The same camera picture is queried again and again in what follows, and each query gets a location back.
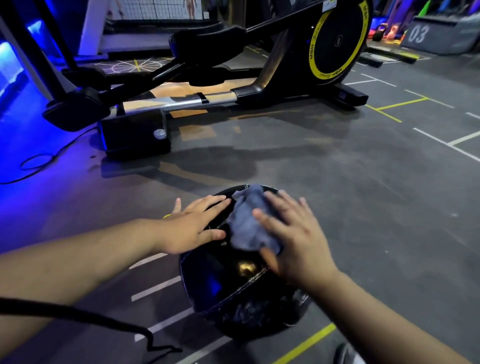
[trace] forearm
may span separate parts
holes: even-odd
[[[0,297],[73,304],[151,252],[146,223],[135,220],[0,255]],[[0,316],[0,358],[48,321]]]
[[[339,273],[313,298],[367,363],[468,363]]]

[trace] person's left hand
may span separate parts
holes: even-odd
[[[182,211],[181,200],[177,198],[171,215],[157,221],[161,238],[154,252],[180,254],[212,240],[224,239],[226,234],[223,230],[204,229],[230,202],[231,199],[225,196],[207,196],[193,201]]]

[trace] silver metal tube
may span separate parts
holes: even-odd
[[[185,97],[148,98],[146,100],[126,101],[123,103],[125,115],[133,115],[151,110],[177,111],[187,109],[205,109],[210,106],[229,104],[237,101],[233,91],[208,94],[201,98],[197,94]],[[110,116],[106,119],[117,117],[117,108],[111,109]]]

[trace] gym floor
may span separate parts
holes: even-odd
[[[469,65],[467,83],[435,72],[442,61],[356,64],[344,83],[370,98],[355,111],[302,99],[177,117],[173,151],[158,158],[109,163],[95,133],[82,137],[55,165],[1,188],[1,249],[161,218],[176,197],[187,204],[230,185],[271,185],[307,198],[338,266],[359,285],[474,361],[480,357],[480,83],[472,85],[478,65]],[[41,120],[44,100],[31,85],[24,93],[31,109],[15,103],[0,122],[0,132],[16,132],[2,147],[13,156],[0,162],[2,171],[17,173],[28,155],[72,139]],[[38,146],[38,139],[45,143]],[[153,256],[78,307],[150,327],[159,345],[178,345],[183,353],[157,358],[134,335],[55,321],[5,363],[328,364],[344,341],[315,305],[274,337],[230,341],[192,313],[178,275],[177,256]]]

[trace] cleaning cloth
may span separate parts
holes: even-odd
[[[230,242],[233,247],[245,251],[259,251],[267,247],[279,254],[282,249],[279,239],[270,235],[252,215],[253,209],[259,208],[264,213],[282,220],[265,198],[262,186],[252,184],[245,190],[236,191],[232,197],[236,203],[227,218],[227,224],[230,226]]]

